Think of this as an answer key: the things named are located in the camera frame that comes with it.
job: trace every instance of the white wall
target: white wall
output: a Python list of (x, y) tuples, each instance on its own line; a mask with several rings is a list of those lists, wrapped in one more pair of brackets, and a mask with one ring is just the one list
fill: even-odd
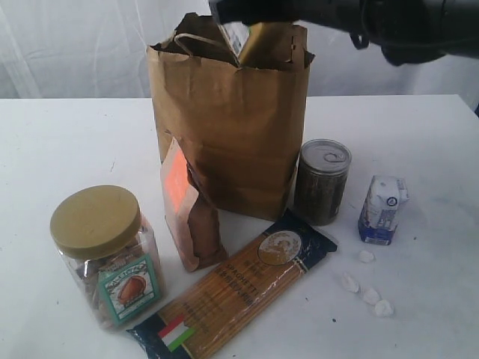
[[(0, 97), (149, 96), (145, 46), (205, 0), (0, 0)], [(379, 48), (308, 25), (310, 95), (458, 93), (479, 102), (479, 61), (393, 67)]]

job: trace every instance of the small milk carton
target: small milk carton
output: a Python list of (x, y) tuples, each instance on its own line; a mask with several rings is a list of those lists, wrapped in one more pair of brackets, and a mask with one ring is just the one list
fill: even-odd
[(404, 179), (373, 176), (358, 221), (361, 240), (390, 245), (398, 225), (398, 211), (408, 199)]

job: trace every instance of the tin can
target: tin can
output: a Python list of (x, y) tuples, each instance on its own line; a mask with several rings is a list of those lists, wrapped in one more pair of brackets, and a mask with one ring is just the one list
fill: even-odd
[(373, 176), (358, 221), (361, 240), (375, 245), (390, 245), (399, 224), (400, 207), (408, 199), (404, 179)]
[(334, 221), (351, 158), (351, 152), (343, 144), (332, 140), (313, 140), (302, 146), (294, 206), (306, 221), (317, 226)]

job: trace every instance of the cookie in jar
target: cookie in jar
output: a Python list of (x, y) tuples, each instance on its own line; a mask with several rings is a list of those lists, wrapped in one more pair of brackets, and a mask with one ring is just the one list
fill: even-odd
[(54, 211), (50, 231), (103, 328), (127, 324), (165, 295), (153, 230), (125, 188), (71, 195)]

